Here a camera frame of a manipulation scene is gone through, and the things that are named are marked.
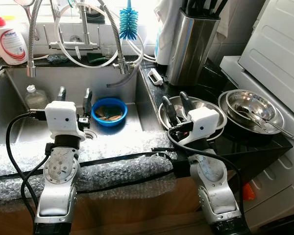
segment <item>sink drain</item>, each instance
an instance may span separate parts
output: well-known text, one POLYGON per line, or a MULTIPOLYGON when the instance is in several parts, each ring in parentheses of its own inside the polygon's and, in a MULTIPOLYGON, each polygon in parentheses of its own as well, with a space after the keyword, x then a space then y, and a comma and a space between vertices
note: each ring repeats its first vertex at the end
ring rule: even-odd
POLYGON ((97 138, 96 133, 91 131, 91 130, 85 130, 84 133, 85 133, 85 136, 86 136, 87 139, 93 140, 93 139, 97 138))

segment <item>blue bowl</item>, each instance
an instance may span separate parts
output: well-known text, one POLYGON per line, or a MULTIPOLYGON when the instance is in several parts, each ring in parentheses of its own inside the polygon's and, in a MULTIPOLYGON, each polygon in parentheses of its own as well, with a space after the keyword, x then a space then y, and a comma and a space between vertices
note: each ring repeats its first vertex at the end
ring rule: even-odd
POLYGON ((93 106, 92 106, 92 117, 93 119, 95 119, 99 124, 103 125, 103 126, 116 126, 118 125, 127 115, 127 106, 126 104, 116 98, 103 98, 98 100, 93 106), (96 117, 95 115, 95 111, 100 107, 100 106, 104 106, 104 105, 117 105, 121 108, 123 115, 120 119, 115 120, 115 121, 104 121, 99 119, 98 117, 96 117))

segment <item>white towel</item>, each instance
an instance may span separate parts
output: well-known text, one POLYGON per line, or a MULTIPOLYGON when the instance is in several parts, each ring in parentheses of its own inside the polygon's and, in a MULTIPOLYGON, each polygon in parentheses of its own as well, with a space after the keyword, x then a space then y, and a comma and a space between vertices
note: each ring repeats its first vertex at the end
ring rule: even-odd
POLYGON ((154 9, 158 21, 162 23, 155 49, 156 62, 160 65, 169 64, 175 22, 181 6, 182 0, 162 0, 154 9))
MULTIPOLYGON (((221 2, 222 0, 217 1, 215 11, 217 10, 221 2)), ((230 2, 231 1, 229 0, 226 3, 226 5, 224 6, 223 10, 220 13, 221 20, 217 29, 217 38, 219 42, 222 42, 224 39, 226 39, 228 35, 229 20, 230 20, 230 2)), ((209 5, 210 5, 210 0, 207 0, 205 2, 204 8, 209 9, 209 5)))

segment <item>flexible hose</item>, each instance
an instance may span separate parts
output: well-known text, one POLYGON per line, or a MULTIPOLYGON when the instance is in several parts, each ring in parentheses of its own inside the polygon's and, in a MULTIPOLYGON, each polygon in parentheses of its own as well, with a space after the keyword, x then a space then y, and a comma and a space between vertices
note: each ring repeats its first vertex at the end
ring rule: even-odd
POLYGON ((34 66, 34 38, 35 38, 35 28, 36 28, 36 20, 38 16, 38 11, 43 0, 36 0, 33 6, 33 11, 31 13, 31 19, 29 24, 29 33, 28 33, 28 58, 27 58, 27 66, 34 66))
MULTIPOLYGON (((81 6, 85 6, 85 7, 91 7, 93 9, 95 9, 96 11, 100 12, 101 14, 105 14, 104 11, 102 11, 99 7, 94 7, 94 6, 90 6, 90 5, 87 5, 85 3, 77 3, 76 5, 81 5, 81 6)), ((61 51, 63 52, 63 54, 65 54, 66 57, 68 57, 69 60, 71 60, 72 62, 74 62, 75 64, 79 65, 79 66, 82 66, 82 67, 85 67, 85 68, 88 68, 88 69, 99 69, 99 68, 102 68, 102 67, 105 67, 107 65, 109 65, 112 61, 114 61, 116 59, 116 57, 118 56, 118 51, 116 51, 116 53, 110 58, 110 60, 108 60, 107 62, 101 64, 101 65, 98 65, 98 66, 88 66, 88 65, 85 65, 85 64, 82 64, 78 61, 76 61, 75 59, 73 59, 73 57, 71 57, 71 55, 65 50, 62 42, 61 42, 61 37, 60 37, 60 32, 59 32, 59 26, 60 26, 60 19, 62 17, 62 15, 64 14, 64 12, 69 9, 70 6, 69 5, 66 5, 60 12, 60 16, 57 17, 55 19, 55 22, 54 22, 54 34, 55 34, 55 37, 57 39, 57 42, 58 42, 58 45, 61 49, 61 51)))
MULTIPOLYGON (((91 5, 88 5, 88 4, 86 4, 86 3, 81 3, 81 2, 80 2, 80 3, 76 3, 76 5, 77 5, 77 6, 80 6, 80 5, 81 5, 81 6, 85 6, 85 7, 89 7, 89 8, 95 9, 95 10, 98 11, 99 13, 101 13, 101 14, 107 16, 107 14, 106 14, 104 11, 102 11, 102 10, 101 10, 99 7, 97 7, 97 6, 91 6, 91 5)), ((58 18, 56 18, 55 23, 54 23, 54 34, 55 34, 55 36, 56 36, 56 39, 57 39, 58 45, 59 45, 61 51, 63 52, 63 54, 65 54, 66 57, 68 57, 68 58, 69 58, 72 62, 74 62, 75 64, 80 65, 80 66, 85 67, 85 68, 89 68, 89 69, 98 69, 98 68, 102 68, 102 67, 105 67, 105 66, 109 65, 109 64, 110 64, 110 63, 111 63, 111 62, 112 62, 112 61, 118 56, 118 52, 117 52, 117 51, 116 51, 116 53, 112 56, 112 58, 111 58, 109 61, 105 62, 104 64, 102 64, 102 65, 98 65, 98 66, 88 66, 88 65, 84 65, 84 64, 82 64, 82 63, 76 61, 75 59, 73 59, 73 58, 71 57, 71 55, 65 50, 65 48, 64 48, 64 46, 63 46, 63 44, 62 44, 62 42, 61 42, 60 33, 59 33, 58 28, 59 28, 59 26, 60 26, 60 19, 61 19, 62 15, 63 15, 64 12, 65 12, 67 9, 69 9, 69 8, 70 8, 69 5, 65 6, 65 7, 61 10, 61 12, 60 12, 60 16, 59 16, 58 18)), ((141 63, 141 61, 142 61, 143 58, 144 58, 143 40, 142 40, 142 38, 141 38, 139 35, 138 35, 138 40, 139 40, 139 42, 140 42, 141 45, 142 45, 142 53, 139 54, 139 58, 138 58, 136 61, 134 61, 134 63, 136 64, 135 67, 138 66, 139 63, 141 63)))
MULTIPOLYGON (((128 41, 130 47, 133 49, 133 51, 137 54, 137 55, 141 55, 141 51, 136 47, 136 45, 132 42, 132 41, 128 41)), ((153 62, 153 63, 156 63, 156 60, 149 56, 149 55, 146 55, 144 54, 144 57, 143 57, 144 60, 146 61, 150 61, 150 62, 153 62)))
POLYGON ((108 19, 111 23, 112 26, 112 30, 113 30, 113 34, 114 34, 114 39, 116 41, 117 44, 117 50, 118 50, 118 57, 120 59, 124 58, 123 53, 122 53, 122 49, 121 49, 121 43, 120 43, 120 37, 119 37, 119 31, 117 28, 116 23, 114 22, 114 18, 110 12, 110 10, 108 9, 108 7, 106 6, 106 4, 104 3, 103 0, 98 0, 98 2, 101 4, 101 6, 103 7, 104 11, 107 13, 108 19))
POLYGON ((135 72, 132 72, 130 74, 127 74, 123 79, 121 79, 120 81, 116 82, 116 83, 110 83, 107 84, 107 88, 114 88, 114 87, 120 87, 123 86, 124 84, 126 84, 129 80, 132 79, 132 77, 135 75, 135 72))

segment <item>dish soap bottle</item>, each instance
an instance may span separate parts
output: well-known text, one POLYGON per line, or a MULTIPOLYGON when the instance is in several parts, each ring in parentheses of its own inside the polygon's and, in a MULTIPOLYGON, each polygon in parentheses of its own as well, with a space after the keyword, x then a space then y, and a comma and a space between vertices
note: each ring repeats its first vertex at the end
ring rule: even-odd
POLYGON ((27 61, 27 46, 24 38, 14 28, 7 26, 0 17, 0 56, 9 65, 20 65, 27 61))
POLYGON ((36 90, 35 85, 26 88, 28 91, 25 102, 30 109, 44 109, 49 103, 46 93, 42 90, 36 90))

